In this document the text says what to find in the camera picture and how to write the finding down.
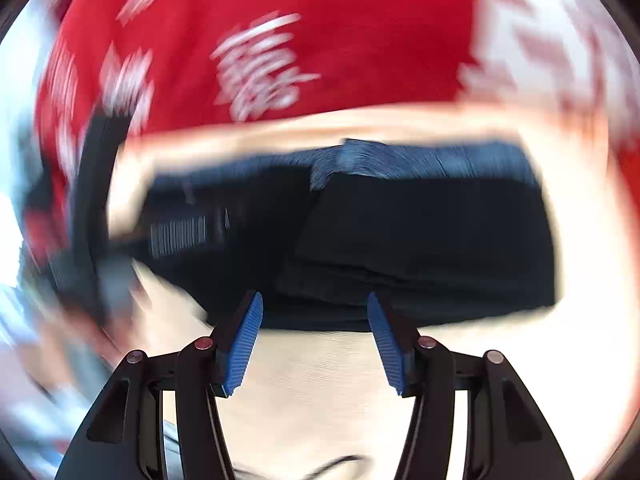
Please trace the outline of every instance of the person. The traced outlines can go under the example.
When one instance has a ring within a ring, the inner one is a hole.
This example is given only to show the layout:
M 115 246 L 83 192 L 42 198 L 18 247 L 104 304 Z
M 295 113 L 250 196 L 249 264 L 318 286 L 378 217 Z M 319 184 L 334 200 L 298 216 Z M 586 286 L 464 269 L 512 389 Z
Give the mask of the person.
M 73 0 L 36 101 L 51 196 L 27 212 L 26 238 L 39 261 L 65 246 L 66 204 L 97 108 L 132 117 L 128 142 L 207 124 L 469 101 L 569 116 L 605 108 L 615 139 L 638 130 L 639 75 L 598 0 Z M 100 352 L 129 339 L 76 314 Z

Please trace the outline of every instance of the blue gripper pad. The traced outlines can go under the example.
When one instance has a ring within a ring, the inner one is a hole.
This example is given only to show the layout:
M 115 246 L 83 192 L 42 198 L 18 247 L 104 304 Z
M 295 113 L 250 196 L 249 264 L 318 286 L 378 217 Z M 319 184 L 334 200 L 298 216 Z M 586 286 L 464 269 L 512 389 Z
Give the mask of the blue gripper pad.
M 402 395 L 404 391 L 404 365 L 402 364 L 402 352 L 396 342 L 391 326 L 386 319 L 382 306 L 375 293 L 369 294 L 367 299 L 367 317 L 369 325 L 376 340 L 378 353 L 385 369 L 386 380 Z
M 228 396 L 242 384 L 242 378 L 262 324 L 263 310 L 262 295 L 256 292 L 228 354 L 228 372 L 225 382 L 222 383 L 222 389 Z

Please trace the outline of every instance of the black cable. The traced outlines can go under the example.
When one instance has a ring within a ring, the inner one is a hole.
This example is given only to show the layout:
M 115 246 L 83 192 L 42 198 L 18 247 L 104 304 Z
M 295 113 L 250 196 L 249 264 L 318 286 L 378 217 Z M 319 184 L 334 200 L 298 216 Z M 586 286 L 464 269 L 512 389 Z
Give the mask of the black cable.
M 369 467 L 371 466 L 372 460 L 369 456 L 364 456 L 364 455 L 341 456 L 340 458 L 337 458 L 327 464 L 324 464 L 323 466 L 320 466 L 318 469 L 316 469 L 312 473 L 309 473 L 308 475 L 304 476 L 302 480 L 318 480 L 322 475 L 331 471 L 331 469 L 334 469 L 339 465 L 342 465 L 348 462 L 358 463 L 358 469 L 350 479 L 350 480 L 358 480 L 364 475 L 364 473 L 368 471 Z M 238 475 L 238 480 L 269 480 L 265 476 L 258 475 L 256 473 L 253 473 L 251 471 L 246 471 L 243 469 L 234 468 L 234 472 L 236 473 L 236 475 Z

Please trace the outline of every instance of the red shirt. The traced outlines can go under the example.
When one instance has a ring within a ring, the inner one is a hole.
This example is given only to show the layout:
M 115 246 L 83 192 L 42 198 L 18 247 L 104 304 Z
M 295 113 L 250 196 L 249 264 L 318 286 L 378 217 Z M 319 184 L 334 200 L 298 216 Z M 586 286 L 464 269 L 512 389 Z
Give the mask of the red shirt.
M 638 126 L 640 68 L 602 10 L 598 0 L 73 0 L 36 106 L 56 208 L 95 107 L 131 113 L 129 135 L 147 135 L 397 102 L 605 104 L 626 134 Z

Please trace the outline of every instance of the ridged rubber pad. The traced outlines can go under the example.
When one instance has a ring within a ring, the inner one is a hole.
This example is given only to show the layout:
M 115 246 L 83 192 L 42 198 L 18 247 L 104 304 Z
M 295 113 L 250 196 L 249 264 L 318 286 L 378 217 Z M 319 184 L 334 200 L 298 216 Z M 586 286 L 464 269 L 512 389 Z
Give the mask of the ridged rubber pad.
M 369 318 L 373 337 L 376 340 L 380 359 L 382 359 L 386 380 L 390 386 L 396 389 L 398 395 L 402 395 L 404 391 L 402 352 L 391 332 L 391 326 L 386 319 L 382 306 L 373 292 L 369 294 L 367 300 L 367 317 Z
M 251 357 L 255 339 L 258 337 L 258 330 L 260 330 L 262 323 L 263 310 L 262 295 L 260 292 L 256 292 L 229 351 L 228 373 L 222 384 L 222 388 L 229 396 L 242 384 L 242 378 L 249 364 L 249 357 Z

